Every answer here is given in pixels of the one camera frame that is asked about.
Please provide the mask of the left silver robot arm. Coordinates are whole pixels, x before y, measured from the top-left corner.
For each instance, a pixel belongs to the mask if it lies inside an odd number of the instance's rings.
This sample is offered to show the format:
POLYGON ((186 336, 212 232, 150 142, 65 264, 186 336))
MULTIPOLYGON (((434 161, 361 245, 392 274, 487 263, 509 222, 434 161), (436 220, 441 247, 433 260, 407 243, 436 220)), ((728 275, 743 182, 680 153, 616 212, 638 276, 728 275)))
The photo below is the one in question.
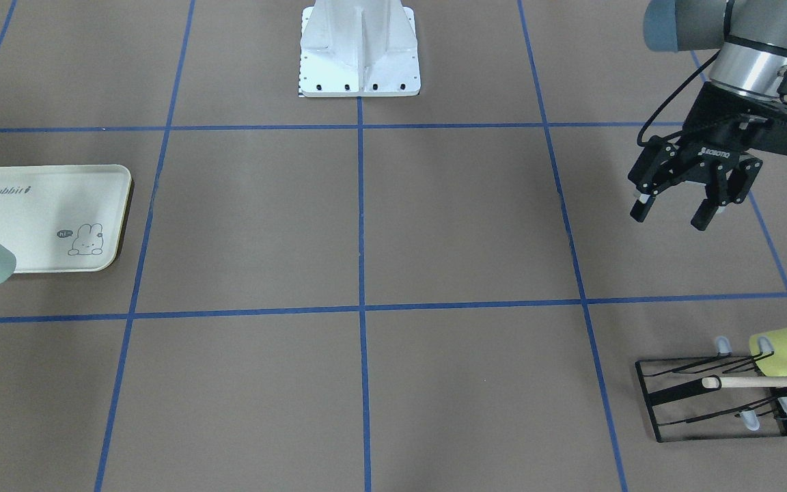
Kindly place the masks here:
POLYGON ((628 178, 643 222, 656 198, 683 182, 702 184, 705 197, 691 225, 747 198, 762 159, 752 150, 787 156, 787 1, 652 1, 643 22, 653 52, 715 50, 680 131, 638 135, 642 152, 628 178))

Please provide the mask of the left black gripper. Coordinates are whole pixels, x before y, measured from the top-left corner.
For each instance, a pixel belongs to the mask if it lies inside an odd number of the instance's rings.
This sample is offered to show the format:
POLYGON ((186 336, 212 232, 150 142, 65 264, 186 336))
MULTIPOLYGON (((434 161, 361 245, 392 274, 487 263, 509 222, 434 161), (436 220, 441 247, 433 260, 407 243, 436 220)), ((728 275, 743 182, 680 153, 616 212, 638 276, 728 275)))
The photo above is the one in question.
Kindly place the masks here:
POLYGON ((690 181, 704 184, 706 198, 691 226, 704 231, 722 208, 747 197, 762 159, 749 149, 769 131, 769 101, 706 82, 678 132, 640 143, 642 152, 627 178, 636 187, 630 216, 644 222, 660 193, 690 181))

